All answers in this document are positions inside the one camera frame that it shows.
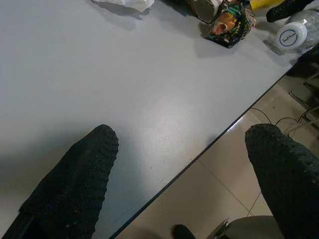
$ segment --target crumpled packaging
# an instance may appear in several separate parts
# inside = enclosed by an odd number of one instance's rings
[[[227,48],[243,40],[256,20],[248,0],[225,0],[220,16],[212,24],[208,39]]]
[[[220,13],[223,0],[187,0],[199,20],[212,23]]]
[[[144,11],[153,5],[154,0],[94,0],[94,2],[109,2],[126,7],[135,8],[138,11]]]

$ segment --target colorful snack bag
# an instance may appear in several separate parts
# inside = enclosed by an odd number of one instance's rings
[[[255,24],[248,0],[225,0],[222,12],[212,24],[207,38],[231,48],[244,39]]]

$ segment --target beige floor tile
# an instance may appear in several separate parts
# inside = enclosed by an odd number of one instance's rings
[[[245,145],[246,130],[251,125],[262,122],[253,113],[245,114],[200,158],[248,210],[260,192]]]
[[[290,92],[292,89],[299,87],[305,82],[304,78],[284,76],[274,88],[281,88],[285,93]]]
[[[287,92],[284,92],[280,87],[274,87],[258,101],[255,108],[262,110],[275,124],[279,119],[283,117],[292,117],[298,119],[299,116],[305,111]],[[260,119],[265,117],[260,113],[258,114]],[[289,127],[294,125],[296,122],[292,119],[282,120],[278,127],[282,131],[286,131]]]
[[[247,213],[198,161],[116,238],[171,239],[171,227],[184,224],[197,239],[205,239],[224,219],[245,217]]]
[[[258,197],[255,205],[253,206],[252,210],[250,211],[251,215],[254,216],[268,216],[272,215],[264,197],[262,194]]]

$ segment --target yellow object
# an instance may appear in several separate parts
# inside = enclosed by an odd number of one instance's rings
[[[284,0],[251,0],[250,5],[253,10],[258,8],[266,8],[281,4]]]

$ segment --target floor grout line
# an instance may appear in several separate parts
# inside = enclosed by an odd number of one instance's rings
[[[210,171],[210,169],[201,160],[198,160],[198,162],[200,162],[200,164],[248,211],[248,213],[250,212],[249,209],[226,187],[222,181],[220,181],[219,178],[216,177],[212,171]]]
[[[253,207],[255,206],[255,204],[256,204],[256,202],[257,202],[258,198],[260,197],[260,195],[261,195],[261,192],[258,194],[258,196],[257,196],[256,200],[254,201],[253,205],[251,206],[251,208],[250,208],[250,210],[249,210],[249,212],[248,212],[247,216],[251,213],[251,210],[252,210],[252,209],[253,209]]]

